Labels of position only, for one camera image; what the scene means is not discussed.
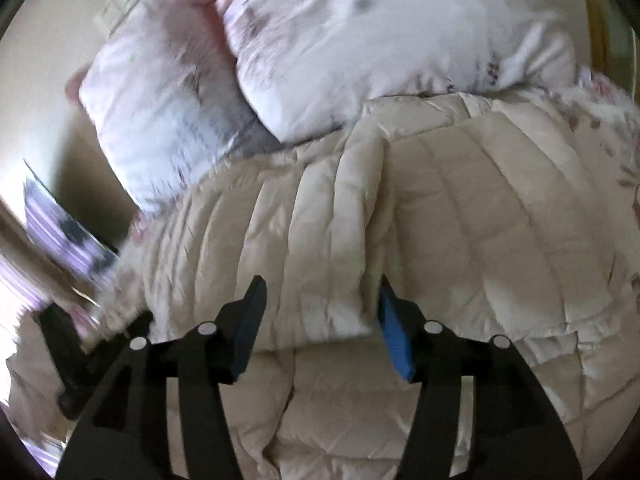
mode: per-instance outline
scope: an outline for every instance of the black object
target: black object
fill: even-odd
[[[133,339],[94,392],[69,441],[58,480],[166,480],[171,471],[166,379],[178,377],[184,451],[191,480],[242,480],[218,384],[249,362],[267,288],[256,276],[244,299],[222,307],[182,339]]]
[[[454,456],[463,376],[474,377],[474,432],[468,470],[456,480],[580,480],[582,471],[556,410],[505,336],[457,337],[396,298],[383,277],[378,319],[391,359],[422,383],[398,480],[446,480]]]
[[[151,345],[144,337],[127,339],[84,408],[56,478],[180,479],[171,471],[166,428],[166,378],[178,377],[190,478],[242,480],[218,384],[233,384],[246,369],[266,300],[266,284],[257,276],[243,300],[226,304],[215,322],[180,340]],[[48,316],[54,323],[65,320],[57,309]],[[449,478],[463,376],[474,377],[474,434],[468,471],[456,480],[582,478],[562,422],[509,339],[459,338],[439,322],[427,321],[415,303],[398,299],[386,278],[378,317],[394,366],[407,381],[422,383],[396,479]],[[72,341],[72,335],[63,336],[52,355],[66,360],[61,374],[69,384],[83,384],[89,366]],[[37,478],[32,469],[22,478]]]
[[[51,480],[24,447],[0,408],[0,478],[2,480]]]
[[[71,316],[55,303],[34,316],[34,320],[42,330],[63,384],[58,407],[66,418],[76,420],[107,370],[130,341],[148,334],[153,315],[148,310],[140,313],[124,333],[116,334],[109,341],[101,341],[89,355],[81,349]]]

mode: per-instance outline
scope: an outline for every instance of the bed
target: bed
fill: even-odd
[[[623,70],[609,52],[617,11],[443,1],[419,30],[389,9],[433,0],[146,0],[82,74],[142,211],[98,301],[103,333],[150,309],[154,341],[180,337],[254,274],[268,283],[257,353],[222,391],[245,478],[393,476],[417,391],[375,330],[383,273],[457,334],[509,336],[585,477],[629,478],[635,424],[611,450],[640,404],[640,112],[634,57]]]

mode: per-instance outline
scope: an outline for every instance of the white screw cap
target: white screw cap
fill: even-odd
[[[511,340],[505,335],[497,335],[494,337],[494,345],[502,350],[506,350],[511,346]]]
[[[440,332],[442,332],[442,325],[440,323],[438,323],[437,321],[427,321],[424,324],[424,331],[427,334],[439,334]]]
[[[146,339],[144,337],[137,337],[131,340],[129,348],[132,350],[142,350],[146,346]]]
[[[211,335],[215,334],[217,329],[218,327],[215,323],[207,321],[206,323],[203,323],[198,327],[198,333],[200,335]]]

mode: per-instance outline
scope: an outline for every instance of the pillow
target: pillow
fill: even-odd
[[[561,0],[218,0],[247,100],[300,142],[391,94],[575,79]]]
[[[280,148],[238,87],[215,0],[143,0],[98,53],[80,99],[113,171],[148,213],[224,156]]]

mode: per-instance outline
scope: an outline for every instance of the blue gripper pad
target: blue gripper pad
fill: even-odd
[[[406,381],[411,381],[415,375],[415,365],[412,359],[411,343],[409,337],[400,325],[396,314],[393,291],[386,288],[385,283],[380,287],[378,298],[378,320],[385,337],[391,361],[398,373]]]

